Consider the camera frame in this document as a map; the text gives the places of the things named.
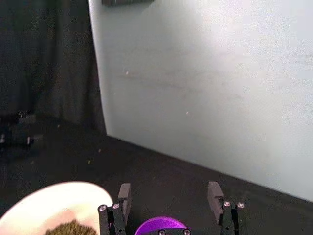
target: white bowl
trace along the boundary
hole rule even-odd
[[[48,186],[25,197],[0,219],[1,235],[44,235],[61,223],[76,219],[98,234],[98,206],[112,205],[108,192],[86,182]]]

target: white wall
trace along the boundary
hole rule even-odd
[[[89,3],[109,135],[313,201],[313,1]]]

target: screw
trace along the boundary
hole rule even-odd
[[[230,206],[230,202],[224,201],[224,206],[229,207]]]
[[[191,231],[189,229],[184,230],[184,235],[191,235]]]
[[[165,233],[165,230],[160,230],[159,232],[158,232],[158,235],[165,235],[166,233]]]
[[[102,211],[104,211],[106,208],[107,208],[106,205],[101,205],[100,208],[99,208],[99,210],[102,212]]]
[[[238,203],[238,204],[237,204],[237,207],[239,207],[239,208],[245,208],[245,205],[244,205],[244,203]]]
[[[118,203],[113,205],[113,209],[117,209],[117,208],[119,208],[119,204]]]

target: purple object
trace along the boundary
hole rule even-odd
[[[135,235],[142,235],[160,229],[184,229],[186,226],[170,217],[155,217],[145,221],[137,229]]]

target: brown food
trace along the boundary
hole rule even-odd
[[[97,235],[92,227],[80,225],[76,220],[61,224],[53,230],[47,230],[45,235]]]

